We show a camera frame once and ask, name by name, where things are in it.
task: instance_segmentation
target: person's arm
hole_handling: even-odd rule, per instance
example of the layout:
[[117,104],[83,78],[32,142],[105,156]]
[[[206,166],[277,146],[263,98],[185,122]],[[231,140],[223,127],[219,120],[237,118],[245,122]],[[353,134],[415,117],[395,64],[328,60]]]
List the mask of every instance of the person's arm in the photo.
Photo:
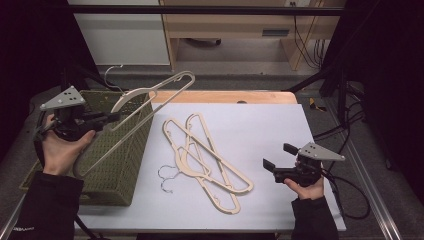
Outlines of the person's arm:
[[295,227],[292,240],[337,240],[339,234],[324,196],[324,179],[303,188],[296,182],[285,179],[284,183],[298,194],[292,202]]
[[9,240],[74,239],[74,220],[84,182],[66,175],[94,135],[90,131],[76,142],[67,142],[53,131],[47,133],[43,172],[35,173]]

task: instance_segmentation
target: metal hook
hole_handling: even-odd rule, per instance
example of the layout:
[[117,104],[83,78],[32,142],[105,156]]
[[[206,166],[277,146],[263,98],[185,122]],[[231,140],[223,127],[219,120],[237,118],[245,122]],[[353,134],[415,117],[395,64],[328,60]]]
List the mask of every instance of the metal hook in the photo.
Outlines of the metal hook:
[[107,74],[108,74],[108,72],[110,71],[110,70],[112,70],[113,68],[122,68],[124,65],[120,65],[120,66],[118,66],[118,65],[115,65],[115,66],[112,66],[112,67],[110,67],[110,68],[108,68],[107,70],[106,70],[106,72],[105,72],[105,84],[106,84],[106,86],[108,86],[108,87],[111,87],[111,88],[117,88],[117,89],[119,89],[119,91],[121,91],[121,93],[122,94],[125,94],[124,93],[124,91],[122,91],[122,89],[119,87],[119,86],[112,86],[112,85],[109,85],[108,83],[107,83],[107,80],[106,80],[106,78],[107,78]]
[[160,188],[162,189],[162,191],[164,191],[164,192],[166,192],[166,193],[173,193],[173,191],[172,191],[172,190],[167,190],[167,189],[165,189],[165,187],[164,187],[163,185],[164,185],[165,181],[176,178],[176,177],[178,176],[178,174],[180,174],[180,172],[178,171],[178,172],[177,172],[177,174],[175,174],[175,175],[174,175],[174,176],[172,176],[172,177],[162,177],[162,176],[160,175],[160,170],[162,170],[162,168],[164,168],[164,167],[169,167],[169,168],[177,168],[177,167],[169,166],[169,165],[163,165],[163,166],[162,166],[162,167],[160,167],[160,168],[159,168],[159,170],[158,170],[158,176],[159,176],[160,178],[162,178],[162,179],[163,179],[163,180],[162,180],[162,183],[160,184]]

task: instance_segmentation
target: green basket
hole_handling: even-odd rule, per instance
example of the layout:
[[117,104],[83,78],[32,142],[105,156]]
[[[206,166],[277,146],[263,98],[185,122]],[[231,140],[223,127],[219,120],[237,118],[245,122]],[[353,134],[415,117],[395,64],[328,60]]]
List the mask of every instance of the green basket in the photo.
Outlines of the green basket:
[[[93,111],[110,112],[119,97],[119,92],[81,91],[87,102],[86,108]],[[148,94],[131,99],[121,108],[121,120],[148,101]],[[87,150],[79,163],[79,171],[85,173],[100,157],[116,144],[129,130],[153,111],[147,104],[143,110],[134,115],[114,132],[102,133]],[[139,128],[129,139],[124,141],[110,156],[84,179],[84,188],[80,198],[81,205],[129,206],[134,195],[141,160],[147,143],[153,118]],[[27,191],[36,171],[42,167],[37,161],[20,189]]]

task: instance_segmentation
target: wooden cabinet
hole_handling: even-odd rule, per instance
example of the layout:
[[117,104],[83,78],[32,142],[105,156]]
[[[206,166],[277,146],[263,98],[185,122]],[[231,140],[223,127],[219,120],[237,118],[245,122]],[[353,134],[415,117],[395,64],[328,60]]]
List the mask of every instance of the wooden cabinet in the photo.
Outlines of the wooden cabinet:
[[[284,7],[286,0],[160,0],[165,6],[264,6]],[[343,6],[344,0],[311,0],[308,7]],[[302,60],[294,42],[294,16],[257,15],[163,15],[171,67],[174,69],[178,41],[181,38],[280,38],[291,68],[297,70]],[[339,17],[296,17],[296,27],[305,42],[331,39]]]

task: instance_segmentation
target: person's left hand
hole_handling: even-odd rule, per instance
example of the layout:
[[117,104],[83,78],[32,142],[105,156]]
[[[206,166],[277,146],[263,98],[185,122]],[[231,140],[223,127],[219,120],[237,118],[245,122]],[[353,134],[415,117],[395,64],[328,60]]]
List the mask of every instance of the person's left hand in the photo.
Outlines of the person's left hand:
[[[53,115],[47,117],[47,124],[52,121]],[[91,130],[78,141],[68,142],[59,138],[52,130],[46,133],[43,141],[45,166],[43,173],[51,175],[67,175],[78,155],[87,147],[96,132]]]

